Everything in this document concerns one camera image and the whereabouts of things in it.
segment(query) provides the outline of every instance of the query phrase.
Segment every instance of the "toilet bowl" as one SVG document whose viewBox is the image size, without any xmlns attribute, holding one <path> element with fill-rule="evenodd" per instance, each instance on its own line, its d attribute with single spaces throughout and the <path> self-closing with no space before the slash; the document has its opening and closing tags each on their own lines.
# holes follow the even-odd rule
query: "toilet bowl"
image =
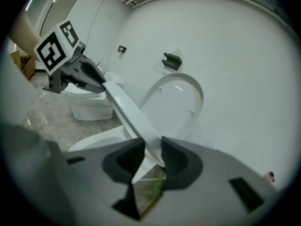
<svg viewBox="0 0 301 226">
<path fill-rule="evenodd" d="M 120 102 L 121 97 L 114 99 Z M 172 73 L 154 83 L 141 100 L 138 110 L 160 136 L 184 139 L 198 119 L 203 101 L 203 90 L 194 78 L 183 73 Z M 127 115 L 118 109 L 115 112 L 122 126 L 87 137 L 72 146 L 69 152 L 107 146 L 139 137 L 137 131 L 132 129 Z M 132 182 L 135 183 L 156 164 L 146 150 L 146 156 Z"/>
<path fill-rule="evenodd" d="M 124 87 L 123 79 L 112 72 L 104 74 L 107 81 L 113 81 L 121 88 Z M 69 83 L 67 88 L 61 92 L 71 108 L 73 116 L 81 121 L 96 121 L 110 119 L 113 116 L 113 108 L 106 97 L 105 92 L 95 94 Z"/>
</svg>

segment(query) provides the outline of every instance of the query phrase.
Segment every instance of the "toilet lid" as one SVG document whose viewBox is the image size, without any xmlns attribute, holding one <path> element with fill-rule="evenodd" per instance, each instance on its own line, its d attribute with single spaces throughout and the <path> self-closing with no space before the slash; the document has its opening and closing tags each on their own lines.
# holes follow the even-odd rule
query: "toilet lid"
<svg viewBox="0 0 301 226">
<path fill-rule="evenodd" d="M 194 78 L 172 73 L 147 91 L 139 107 L 160 135 L 184 139 L 200 115 L 203 100 L 203 90 Z"/>
<path fill-rule="evenodd" d="M 69 83 L 67 88 L 62 91 L 63 94 L 67 94 L 71 97 L 80 97 L 80 98 L 96 98 L 99 97 L 98 94 L 86 91 L 76 87 L 74 84 Z"/>
</svg>

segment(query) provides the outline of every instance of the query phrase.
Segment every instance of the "wall-mounted holder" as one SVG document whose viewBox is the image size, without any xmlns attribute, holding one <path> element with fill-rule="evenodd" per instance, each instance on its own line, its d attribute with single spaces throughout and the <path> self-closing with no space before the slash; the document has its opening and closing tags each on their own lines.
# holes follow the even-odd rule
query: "wall-mounted holder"
<svg viewBox="0 0 301 226">
<path fill-rule="evenodd" d="M 118 47 L 118 51 L 117 51 L 117 52 L 125 53 L 126 50 L 127 50 L 126 47 L 120 45 L 120 46 Z"/>
<path fill-rule="evenodd" d="M 163 64 L 177 71 L 182 64 L 181 58 L 168 53 L 164 53 L 164 56 L 167 58 L 167 60 L 162 59 Z"/>
</svg>

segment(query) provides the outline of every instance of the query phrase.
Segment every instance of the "toilet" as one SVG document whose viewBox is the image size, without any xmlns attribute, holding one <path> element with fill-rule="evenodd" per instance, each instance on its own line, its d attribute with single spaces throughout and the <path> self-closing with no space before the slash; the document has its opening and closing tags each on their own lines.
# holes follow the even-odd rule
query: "toilet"
<svg viewBox="0 0 301 226">
<path fill-rule="evenodd" d="M 126 103 L 121 101 L 121 98 L 115 98 L 120 107 Z M 194 78 L 183 73 L 165 75 L 146 92 L 139 107 L 134 105 L 133 108 L 126 107 L 126 113 L 124 111 L 120 113 L 119 109 L 115 108 L 122 126 L 87 137 L 72 146 L 69 152 L 107 146 L 140 137 L 132 130 L 133 125 L 130 125 L 131 119 L 136 120 L 140 112 L 160 136 L 185 139 L 199 118 L 203 102 L 203 90 Z M 157 164 L 147 150 L 145 155 L 132 183 L 143 177 Z"/>
<path fill-rule="evenodd" d="M 106 72 L 104 77 L 107 81 L 113 81 L 123 89 L 124 80 L 119 75 Z M 67 88 L 61 92 L 61 96 L 68 102 L 72 114 L 77 120 L 97 121 L 110 119 L 113 116 L 113 108 L 105 92 L 95 94 L 69 83 Z"/>
</svg>

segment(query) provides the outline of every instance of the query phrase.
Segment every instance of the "tiled floor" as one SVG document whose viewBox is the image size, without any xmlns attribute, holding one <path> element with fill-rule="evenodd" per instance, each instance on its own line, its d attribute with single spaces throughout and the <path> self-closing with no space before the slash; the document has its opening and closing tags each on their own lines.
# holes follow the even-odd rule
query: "tiled floor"
<svg viewBox="0 0 301 226">
<path fill-rule="evenodd" d="M 47 82 L 45 73 L 36 73 L 30 82 L 38 90 L 39 97 L 32 104 L 23 125 L 38 132 L 44 139 L 57 142 L 62 151 L 68 151 L 72 145 L 88 136 L 121 125 L 116 115 L 102 121 L 76 120 L 67 102 L 59 94 L 42 89 Z M 156 166 L 134 184 L 135 201 L 140 215 L 144 215 L 160 197 L 164 178 L 164 171 Z"/>
<path fill-rule="evenodd" d="M 102 121 L 76 120 L 61 95 L 42 89 L 47 82 L 46 73 L 36 73 L 30 82 L 37 88 L 39 97 L 32 104 L 24 126 L 38 132 L 46 140 L 57 142 L 64 152 L 88 136 L 121 125 L 117 116 Z"/>
</svg>

